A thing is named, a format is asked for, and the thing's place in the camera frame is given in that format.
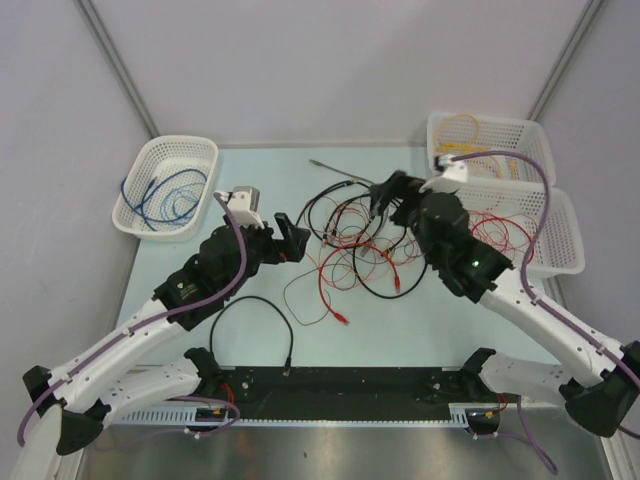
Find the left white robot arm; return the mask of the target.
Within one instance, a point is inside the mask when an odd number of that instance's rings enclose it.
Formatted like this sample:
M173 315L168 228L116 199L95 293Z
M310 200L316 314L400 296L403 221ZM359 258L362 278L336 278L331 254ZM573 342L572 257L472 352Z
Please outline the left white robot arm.
M221 311L263 265L300 262L309 230L277 213L275 229L253 214L228 213L184 266L157 287L122 326L71 360L36 365L22 377L32 404L21 420L14 479L52 479L63 457L93 443L115 419L173 398L207 400L221 387L212 354L201 347L134 374L138 360Z

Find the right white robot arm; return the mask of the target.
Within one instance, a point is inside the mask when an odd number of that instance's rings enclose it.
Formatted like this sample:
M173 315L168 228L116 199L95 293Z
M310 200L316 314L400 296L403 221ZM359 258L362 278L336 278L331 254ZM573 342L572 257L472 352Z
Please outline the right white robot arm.
M639 397L639 344L622 344L533 288L524 268L474 237L454 188L398 170L370 189L370 215L399 204L394 224L413 234L427 265L457 297L500 315L553 355L556 364L480 349L466 362L463 393L473 401L512 393L562 407L587 432L610 438Z

